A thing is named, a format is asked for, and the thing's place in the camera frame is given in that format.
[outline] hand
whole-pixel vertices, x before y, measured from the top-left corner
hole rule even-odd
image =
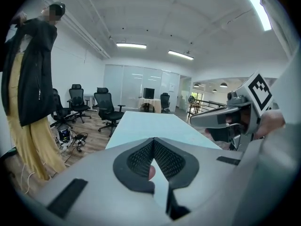
[[[248,126],[250,122],[250,112],[249,110],[243,110],[240,112],[241,124]],[[231,117],[226,118],[227,123],[232,122]],[[285,125],[285,120],[280,110],[268,110],[263,113],[261,116],[261,123],[257,132],[254,134],[254,140],[266,136],[270,132],[282,127]]]
[[[23,23],[27,20],[27,15],[26,13],[24,13],[23,11],[21,11],[20,13],[16,14],[12,20],[11,20],[11,24],[18,24],[20,26],[23,25]]]
[[[150,172],[149,172],[149,180],[151,180],[156,174],[156,169],[154,166],[150,166]]]

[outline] white ceiling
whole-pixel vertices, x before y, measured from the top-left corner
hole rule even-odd
[[[261,59],[268,54],[270,59],[270,53],[266,53],[265,49],[271,45],[272,57],[285,56],[280,43],[274,42],[277,40],[274,32],[263,31],[249,0],[62,1],[68,1],[66,7],[70,11],[76,6],[71,12],[79,21],[80,16],[83,18],[89,14],[92,19],[83,21],[88,24],[92,20],[102,39],[106,36],[109,40],[111,36],[110,42],[104,41],[103,44],[110,48],[112,57],[156,59],[198,68],[202,61],[210,60],[223,51],[230,51],[227,52],[229,57],[238,57],[240,52],[237,53],[236,48],[240,47],[246,50],[244,57],[247,58],[254,57],[254,53],[262,53],[263,56],[257,57]],[[115,48],[113,51],[112,41],[146,44],[148,47],[146,51],[132,48]],[[195,59],[174,58],[167,54],[169,50],[189,51]]]
[[[190,51],[194,57],[202,54],[204,46],[214,48],[231,44],[241,36],[263,34],[261,23],[248,0],[92,2],[116,42],[126,40],[156,49]]]
[[[199,84],[199,87],[194,87],[194,89],[202,90],[206,92],[212,92],[213,89],[216,89],[220,93],[229,93],[232,90],[236,90],[247,78],[226,78],[226,79],[216,79],[208,81],[195,82]],[[227,88],[220,87],[221,83],[226,83]]]

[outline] chair backrest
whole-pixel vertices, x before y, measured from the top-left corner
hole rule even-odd
[[[51,117],[52,118],[57,118],[57,117],[61,116],[63,106],[62,106],[61,98],[60,98],[60,96],[58,94],[58,91],[55,88],[53,88],[53,98],[54,98],[54,101],[55,101],[56,116],[54,116],[54,113],[51,113]]]
[[[72,88],[69,89],[69,94],[72,99],[71,107],[84,105],[84,89],[79,84],[73,84]]]
[[[162,95],[160,95],[162,108],[168,108],[169,98],[170,98],[170,95],[168,95],[167,93],[163,93]]]
[[[94,97],[99,108],[107,109],[105,113],[111,113],[114,111],[112,95],[111,93],[109,93],[109,90],[107,88],[97,88],[97,92],[94,93]]]

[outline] person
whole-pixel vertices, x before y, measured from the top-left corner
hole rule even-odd
[[[5,43],[1,97],[11,136],[25,165],[39,178],[49,175],[41,159],[54,171],[66,167],[51,134],[47,116],[55,110],[51,79],[51,50],[55,25],[65,13],[61,2],[26,20],[20,12],[12,19],[18,28]]]

